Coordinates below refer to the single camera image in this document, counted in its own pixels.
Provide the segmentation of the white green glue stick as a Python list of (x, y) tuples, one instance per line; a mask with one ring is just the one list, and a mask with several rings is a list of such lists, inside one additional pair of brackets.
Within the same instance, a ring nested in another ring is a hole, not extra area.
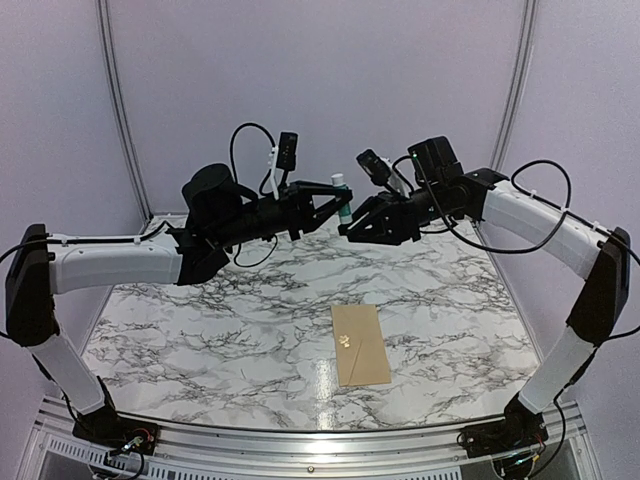
[(350, 198), (347, 197), (347, 194), (351, 193), (351, 190), (342, 173), (334, 173), (331, 176), (331, 183), (334, 188), (342, 191), (342, 194), (338, 198), (340, 203), (340, 208), (337, 211), (339, 222), (341, 225), (348, 225), (353, 221)]

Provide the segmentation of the brown kraft paper envelope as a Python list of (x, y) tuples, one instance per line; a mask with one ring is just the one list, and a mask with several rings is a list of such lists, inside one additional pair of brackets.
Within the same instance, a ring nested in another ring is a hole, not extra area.
[(376, 305), (332, 305), (338, 383), (360, 387), (391, 383)]

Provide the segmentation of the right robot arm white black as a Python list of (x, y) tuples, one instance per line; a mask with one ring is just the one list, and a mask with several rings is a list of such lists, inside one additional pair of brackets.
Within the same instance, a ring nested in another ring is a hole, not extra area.
[(461, 217), (528, 241), (508, 255), (544, 252), (582, 282), (558, 340), (496, 425), (496, 440), (515, 448), (533, 433), (533, 416), (575, 383), (598, 350), (614, 339), (629, 296), (634, 255), (625, 230), (599, 227), (571, 212), (568, 203), (557, 205), (490, 169), (426, 178), (407, 195), (383, 191), (361, 204), (339, 232), (353, 243), (399, 246), (419, 240), (422, 227), (436, 219), (453, 231), (452, 222)]

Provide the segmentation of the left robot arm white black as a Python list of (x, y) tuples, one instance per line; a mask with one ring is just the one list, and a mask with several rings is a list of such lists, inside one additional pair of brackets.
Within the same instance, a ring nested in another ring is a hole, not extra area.
[(30, 352), (76, 409), (78, 425), (106, 445), (125, 438), (126, 423), (56, 319), (56, 296), (125, 284), (204, 284), (229, 264), (233, 247), (281, 232), (297, 240), (353, 198), (346, 186), (310, 181), (277, 184), (261, 197), (222, 164), (197, 172), (182, 195), (188, 207), (182, 227), (85, 237), (32, 224), (6, 253), (12, 262), (4, 287), (5, 337)]

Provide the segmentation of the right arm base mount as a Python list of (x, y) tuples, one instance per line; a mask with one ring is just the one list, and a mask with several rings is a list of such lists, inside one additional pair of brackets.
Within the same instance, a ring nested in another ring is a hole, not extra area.
[(544, 423), (532, 427), (508, 425), (505, 420), (464, 427), (456, 439), (469, 458), (497, 455), (546, 442), (549, 438)]

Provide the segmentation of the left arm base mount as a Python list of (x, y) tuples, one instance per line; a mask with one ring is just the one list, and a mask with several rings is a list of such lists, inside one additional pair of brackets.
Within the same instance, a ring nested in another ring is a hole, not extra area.
[(106, 385), (100, 377), (97, 379), (104, 394), (104, 404), (94, 412), (72, 415), (73, 436), (112, 449), (123, 447), (134, 438), (141, 437), (142, 444), (137, 450), (144, 455), (152, 455), (158, 440), (159, 425), (120, 415)]

